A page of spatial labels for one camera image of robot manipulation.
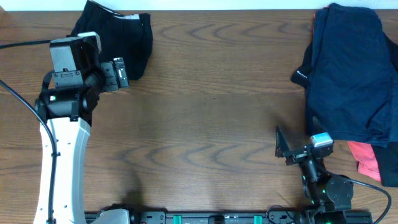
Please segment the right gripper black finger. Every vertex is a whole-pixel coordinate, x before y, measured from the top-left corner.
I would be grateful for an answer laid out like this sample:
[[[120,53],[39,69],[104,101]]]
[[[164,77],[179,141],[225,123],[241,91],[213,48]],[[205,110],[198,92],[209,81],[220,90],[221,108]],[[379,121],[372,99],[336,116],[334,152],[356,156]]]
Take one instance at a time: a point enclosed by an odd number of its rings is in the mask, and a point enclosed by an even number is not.
[[[276,134],[275,156],[278,158],[289,157],[290,147],[287,144],[287,141],[279,126],[275,127],[275,134]]]
[[[313,123],[312,136],[326,132],[326,127],[321,123],[321,121],[316,116],[312,118],[312,123]]]

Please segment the black shorts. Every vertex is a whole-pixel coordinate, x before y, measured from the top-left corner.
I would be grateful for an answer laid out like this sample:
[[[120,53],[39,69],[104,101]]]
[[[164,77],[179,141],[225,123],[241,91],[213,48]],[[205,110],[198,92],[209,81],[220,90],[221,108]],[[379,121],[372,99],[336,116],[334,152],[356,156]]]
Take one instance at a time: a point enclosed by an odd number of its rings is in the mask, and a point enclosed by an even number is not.
[[[123,15],[95,1],[87,1],[71,35],[96,32],[101,41],[100,62],[121,57],[129,80],[140,79],[152,53],[150,14]]]

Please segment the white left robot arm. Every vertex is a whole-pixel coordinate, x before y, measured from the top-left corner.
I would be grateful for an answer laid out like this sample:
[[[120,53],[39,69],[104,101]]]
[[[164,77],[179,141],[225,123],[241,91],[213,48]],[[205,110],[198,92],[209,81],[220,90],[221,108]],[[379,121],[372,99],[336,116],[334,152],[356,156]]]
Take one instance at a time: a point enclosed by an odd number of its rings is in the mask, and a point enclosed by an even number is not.
[[[100,62],[96,32],[50,41],[53,70],[35,101],[42,138],[42,171],[34,223],[131,223],[132,212],[112,205],[85,213],[83,181],[92,114],[100,94],[127,88],[124,60]]]

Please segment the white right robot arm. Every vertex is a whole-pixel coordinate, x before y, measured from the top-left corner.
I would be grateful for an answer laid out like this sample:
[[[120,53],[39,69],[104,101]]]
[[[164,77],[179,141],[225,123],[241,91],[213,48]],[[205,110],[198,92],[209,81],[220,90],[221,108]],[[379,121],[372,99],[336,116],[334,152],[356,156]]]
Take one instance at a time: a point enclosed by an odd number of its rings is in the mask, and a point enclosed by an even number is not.
[[[311,205],[292,217],[292,223],[349,223],[353,184],[345,176],[329,174],[323,163],[333,152],[334,140],[319,128],[310,142],[291,149],[282,129],[275,127],[275,156],[288,166],[298,165],[302,172],[303,191]]]

